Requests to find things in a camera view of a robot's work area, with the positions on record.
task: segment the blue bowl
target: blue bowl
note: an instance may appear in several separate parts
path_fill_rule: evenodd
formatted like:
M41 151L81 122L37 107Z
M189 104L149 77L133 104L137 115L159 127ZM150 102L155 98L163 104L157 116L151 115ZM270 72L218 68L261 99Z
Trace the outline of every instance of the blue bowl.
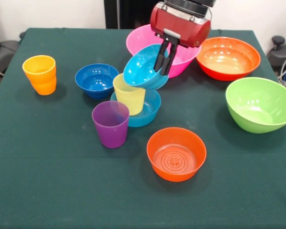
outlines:
M147 46L129 60L123 73L127 84L146 90L156 90L167 82L168 76L161 75L161 69L158 72L153 70L160 47L160 44Z
M91 98L104 99L113 92L113 79L118 74L118 70L108 64L94 63L81 68L75 82Z
M115 92L113 92L110 100L117 101ZM129 116L129 127L142 127L151 123L158 113L161 106L161 97L156 90L148 90L145 93L143 110L137 114Z

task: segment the orange cup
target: orange cup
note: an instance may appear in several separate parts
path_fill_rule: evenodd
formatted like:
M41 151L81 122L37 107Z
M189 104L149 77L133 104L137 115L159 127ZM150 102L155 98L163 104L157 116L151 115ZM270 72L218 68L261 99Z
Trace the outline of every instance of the orange cup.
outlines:
M28 58L22 65L32 87L40 95L52 94L56 89L56 63L46 55Z
M194 176L204 164L206 148L192 131L169 127L159 130L149 139L147 156L160 177L181 182Z

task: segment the green tablecloth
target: green tablecloth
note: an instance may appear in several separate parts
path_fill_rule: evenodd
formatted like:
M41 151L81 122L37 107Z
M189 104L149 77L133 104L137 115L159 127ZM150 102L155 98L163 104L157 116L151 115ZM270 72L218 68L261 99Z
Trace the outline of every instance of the green tablecloth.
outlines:
M150 125L129 128L126 143L104 148L91 119L100 102L74 82L83 66L123 71L128 30L29 29L0 85L0 228L240 229L286 228L286 127L263 135L240 129L225 103L229 83L206 76L196 61L159 90ZM252 31L212 31L255 46L251 74L275 79ZM39 96L22 72L36 54L57 62L54 94ZM207 147L199 172L170 183L153 171L146 143L180 126Z

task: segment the plastic cup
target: plastic cup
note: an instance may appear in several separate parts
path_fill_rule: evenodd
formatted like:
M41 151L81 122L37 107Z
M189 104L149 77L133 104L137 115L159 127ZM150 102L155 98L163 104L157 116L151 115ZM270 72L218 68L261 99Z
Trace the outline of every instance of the plastic cup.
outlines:
M56 63L46 55L28 58L22 69L32 87L40 95L49 95L56 90Z
M107 148L118 148L126 141L129 110L117 101L98 104L92 119L101 143Z
M142 111L145 89L128 85L123 79L123 73L115 77L113 86L117 100L128 107L130 115L136 115Z

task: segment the red robot arm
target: red robot arm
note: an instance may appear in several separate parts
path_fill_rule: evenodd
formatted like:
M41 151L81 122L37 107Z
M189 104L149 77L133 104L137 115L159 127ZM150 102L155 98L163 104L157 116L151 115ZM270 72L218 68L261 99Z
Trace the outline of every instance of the red robot arm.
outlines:
M211 29L211 18L206 14L215 0L165 0L159 2L151 14L151 27L156 36L163 39L154 70L161 68L161 74L167 75L177 46L198 47L207 38ZM171 43L170 54L164 52Z

